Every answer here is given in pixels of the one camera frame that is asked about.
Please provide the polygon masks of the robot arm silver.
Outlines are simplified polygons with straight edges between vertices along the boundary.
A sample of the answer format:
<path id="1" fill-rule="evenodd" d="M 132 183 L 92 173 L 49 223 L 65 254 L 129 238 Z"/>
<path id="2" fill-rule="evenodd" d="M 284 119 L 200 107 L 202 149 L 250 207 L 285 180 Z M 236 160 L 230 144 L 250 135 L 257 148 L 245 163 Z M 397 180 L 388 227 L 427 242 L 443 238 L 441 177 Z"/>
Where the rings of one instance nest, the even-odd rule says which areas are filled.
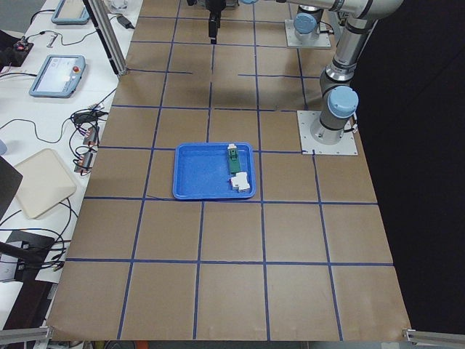
<path id="1" fill-rule="evenodd" d="M 299 5 L 294 18 L 294 32 L 300 39 L 318 36 L 321 33 L 333 34 L 329 24 L 325 24 L 325 30 L 321 29 L 323 9 L 311 6 Z"/>
<path id="2" fill-rule="evenodd" d="M 349 15 L 336 45 L 332 61 L 320 75 L 323 109 L 310 127 L 313 140 L 333 146 L 350 132 L 345 126 L 354 116 L 359 97 L 349 84 L 359 57 L 378 20 L 390 16 L 401 1 L 295 1 L 299 10 L 294 18 L 294 32 L 300 36 L 315 32 L 323 11 Z"/>

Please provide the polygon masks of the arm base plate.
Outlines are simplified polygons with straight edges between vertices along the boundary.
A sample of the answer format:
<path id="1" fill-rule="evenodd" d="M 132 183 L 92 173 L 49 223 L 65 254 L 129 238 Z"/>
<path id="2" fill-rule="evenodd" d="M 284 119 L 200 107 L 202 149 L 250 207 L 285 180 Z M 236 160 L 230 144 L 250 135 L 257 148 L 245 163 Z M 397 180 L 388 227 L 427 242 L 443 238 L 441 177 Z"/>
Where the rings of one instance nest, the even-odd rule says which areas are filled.
<path id="1" fill-rule="evenodd" d="M 320 111 L 297 111 L 300 143 L 304 155 L 357 156 L 353 132 L 329 130 L 320 123 Z"/>
<path id="2" fill-rule="evenodd" d="M 308 34 L 299 33 L 294 27 L 293 20 L 285 20 L 284 23 L 288 47 L 308 49 L 331 48 L 329 30 L 324 23 L 319 23 L 319 26 Z"/>

